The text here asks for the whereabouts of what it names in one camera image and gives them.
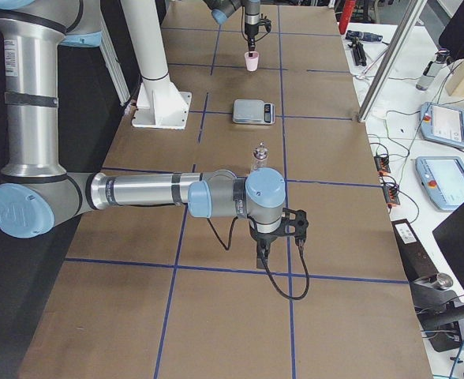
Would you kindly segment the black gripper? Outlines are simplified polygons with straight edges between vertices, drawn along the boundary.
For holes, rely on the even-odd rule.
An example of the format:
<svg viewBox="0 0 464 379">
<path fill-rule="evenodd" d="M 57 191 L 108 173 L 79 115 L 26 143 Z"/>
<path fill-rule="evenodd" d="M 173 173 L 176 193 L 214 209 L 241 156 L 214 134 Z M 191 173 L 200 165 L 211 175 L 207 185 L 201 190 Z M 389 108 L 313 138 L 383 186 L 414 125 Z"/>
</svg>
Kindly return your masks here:
<svg viewBox="0 0 464 379">
<path fill-rule="evenodd" d="M 256 242 L 256 267 L 258 269 L 268 269 L 268 255 L 270 253 L 270 245 L 277 239 L 285 237 L 286 234 L 282 227 L 269 233 L 260 232 L 251 223 L 249 225 L 249 233 Z"/>
<path fill-rule="evenodd" d="M 259 32 L 259 25 L 244 23 L 244 31 L 247 37 L 249 56 L 253 56 L 253 52 L 255 51 L 255 38 Z"/>
</svg>

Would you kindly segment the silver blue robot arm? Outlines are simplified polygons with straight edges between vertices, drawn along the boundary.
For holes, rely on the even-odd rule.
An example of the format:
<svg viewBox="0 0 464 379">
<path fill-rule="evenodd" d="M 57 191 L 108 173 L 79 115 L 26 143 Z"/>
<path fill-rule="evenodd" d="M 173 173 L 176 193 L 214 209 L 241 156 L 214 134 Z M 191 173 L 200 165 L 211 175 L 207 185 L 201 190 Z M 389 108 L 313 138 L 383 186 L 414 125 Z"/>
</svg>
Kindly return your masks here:
<svg viewBox="0 0 464 379">
<path fill-rule="evenodd" d="M 134 129 L 122 118 L 98 49 L 62 47 L 60 71 L 60 160 L 69 171 L 147 174 L 186 171 L 200 151 L 202 121 L 187 131 Z M 7 158 L 0 33 L 0 170 Z M 65 257 L 170 265 L 177 255 L 184 208 L 112 208 L 75 217 L 36 238 L 0 231 L 0 271 L 58 268 Z"/>
<path fill-rule="evenodd" d="M 256 50 L 256 36 L 260 27 L 260 0 L 204 0 L 217 24 L 224 24 L 241 9 L 244 12 L 244 31 L 248 44 L 248 57 Z"/>
</svg>

